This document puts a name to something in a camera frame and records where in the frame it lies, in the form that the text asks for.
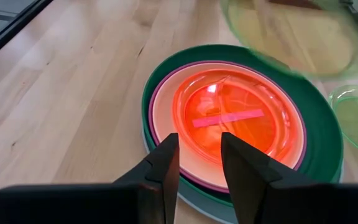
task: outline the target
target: translucent orange plate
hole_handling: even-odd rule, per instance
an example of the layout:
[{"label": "translucent orange plate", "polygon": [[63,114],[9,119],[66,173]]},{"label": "translucent orange plate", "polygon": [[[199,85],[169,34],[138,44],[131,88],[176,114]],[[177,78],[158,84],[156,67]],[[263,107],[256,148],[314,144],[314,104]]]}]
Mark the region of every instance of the translucent orange plate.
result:
[{"label": "translucent orange plate", "polygon": [[153,122],[159,140],[179,133],[180,167],[187,174],[222,189],[223,131],[291,168],[303,151],[301,118],[286,94],[264,76],[230,64],[194,65],[172,75],[157,93]]}]

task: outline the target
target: wooden surface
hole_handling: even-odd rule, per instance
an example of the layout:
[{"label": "wooden surface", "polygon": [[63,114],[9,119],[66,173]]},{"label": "wooden surface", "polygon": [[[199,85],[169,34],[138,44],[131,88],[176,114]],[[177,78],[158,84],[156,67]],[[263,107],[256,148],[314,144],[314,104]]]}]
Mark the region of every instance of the wooden surface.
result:
[{"label": "wooden surface", "polygon": [[[217,0],[52,2],[0,50],[0,188],[114,181],[145,156],[150,73],[213,43],[239,45]],[[313,82],[327,96],[358,78]],[[358,182],[358,151],[345,154],[344,180]],[[214,223],[179,199],[176,219]]]}]

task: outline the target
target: stacked plates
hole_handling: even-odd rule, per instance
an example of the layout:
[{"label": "stacked plates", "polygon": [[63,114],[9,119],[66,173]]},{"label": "stacked plates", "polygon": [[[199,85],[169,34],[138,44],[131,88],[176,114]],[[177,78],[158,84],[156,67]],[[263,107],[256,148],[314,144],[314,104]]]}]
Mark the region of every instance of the stacked plates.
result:
[{"label": "stacked plates", "polygon": [[223,131],[314,180],[341,175],[342,136],[324,97],[243,47],[204,45],[166,59],[145,86],[142,122],[148,151],[179,134],[178,194],[219,222],[236,223],[220,155]]}]

